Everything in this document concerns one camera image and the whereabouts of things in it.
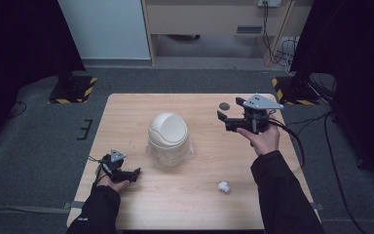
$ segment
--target person's right hand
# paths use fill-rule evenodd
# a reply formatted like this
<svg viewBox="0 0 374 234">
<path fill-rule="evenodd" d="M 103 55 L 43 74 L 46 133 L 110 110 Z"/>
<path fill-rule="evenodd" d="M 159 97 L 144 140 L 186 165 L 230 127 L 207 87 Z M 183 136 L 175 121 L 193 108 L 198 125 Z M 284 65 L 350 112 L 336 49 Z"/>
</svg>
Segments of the person's right hand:
<svg viewBox="0 0 374 234">
<path fill-rule="evenodd" d="M 257 156 L 279 149 L 279 138 L 281 134 L 279 133 L 278 126 L 269 124 L 268 129 L 264 133 L 258 135 L 241 128 L 237 128 L 236 132 L 250 140 Z"/>
</svg>

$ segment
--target black sleeve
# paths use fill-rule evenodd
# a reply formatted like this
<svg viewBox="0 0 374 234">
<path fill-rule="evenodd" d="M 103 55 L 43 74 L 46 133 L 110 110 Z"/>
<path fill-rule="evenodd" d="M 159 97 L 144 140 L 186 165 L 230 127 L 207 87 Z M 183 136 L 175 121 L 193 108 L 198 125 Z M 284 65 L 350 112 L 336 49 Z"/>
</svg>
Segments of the black sleeve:
<svg viewBox="0 0 374 234">
<path fill-rule="evenodd" d="M 85 202 L 81 214 L 68 228 L 67 234 L 117 232 L 115 219 L 120 208 L 120 194 L 109 186 L 98 186 Z"/>
<path fill-rule="evenodd" d="M 299 181 L 278 150 L 259 156 L 251 172 L 258 185 L 266 233 L 324 233 Z"/>
</svg>

